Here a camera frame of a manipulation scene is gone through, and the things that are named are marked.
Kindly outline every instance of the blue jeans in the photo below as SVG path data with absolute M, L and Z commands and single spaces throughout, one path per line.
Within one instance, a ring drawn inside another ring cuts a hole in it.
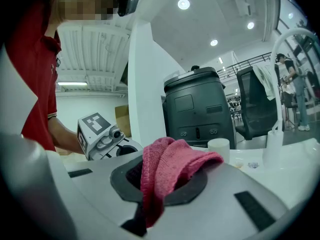
M 293 80 L 295 92 L 296 92 L 296 102 L 298 105 L 298 110 L 300 112 L 300 121 L 302 126 L 308 125 L 308 115 L 307 108 L 305 104 L 305 81 L 298 76 Z

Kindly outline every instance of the metal railing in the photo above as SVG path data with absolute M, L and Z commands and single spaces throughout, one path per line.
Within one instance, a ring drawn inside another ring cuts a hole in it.
M 219 75 L 220 80 L 226 80 L 228 78 L 236 76 L 238 71 L 244 70 L 254 64 L 270 61 L 270 57 L 271 57 L 271 52 L 268 52 L 268 53 L 241 61 L 237 64 L 228 66 L 225 69 L 218 70 L 217 73 Z

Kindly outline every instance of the white pillar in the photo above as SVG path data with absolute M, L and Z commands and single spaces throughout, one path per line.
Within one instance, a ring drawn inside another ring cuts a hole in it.
M 159 91 L 163 77 L 155 63 L 151 25 L 137 20 L 130 37 L 128 103 L 132 139 L 143 147 L 166 136 Z

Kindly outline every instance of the gray bin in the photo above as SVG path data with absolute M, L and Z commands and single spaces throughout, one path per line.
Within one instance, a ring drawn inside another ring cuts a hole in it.
M 208 147 L 208 141 L 225 138 L 235 149 L 229 106 L 213 67 L 176 76 L 164 83 L 164 117 L 167 136 L 190 146 Z

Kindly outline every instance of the fluorescent light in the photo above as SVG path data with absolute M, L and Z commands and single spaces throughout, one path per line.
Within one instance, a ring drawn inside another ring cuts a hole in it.
M 250 22 L 247 27 L 248 27 L 248 29 L 252 30 L 254 28 L 254 26 L 255 26 L 255 24 L 253 22 Z
M 190 7 L 190 2 L 188 0 L 179 0 L 178 7 L 181 10 L 186 10 Z
M 60 86 L 86 86 L 86 82 L 58 82 Z
M 214 39 L 211 41 L 210 45 L 211 46 L 216 46 L 218 44 L 218 40 Z

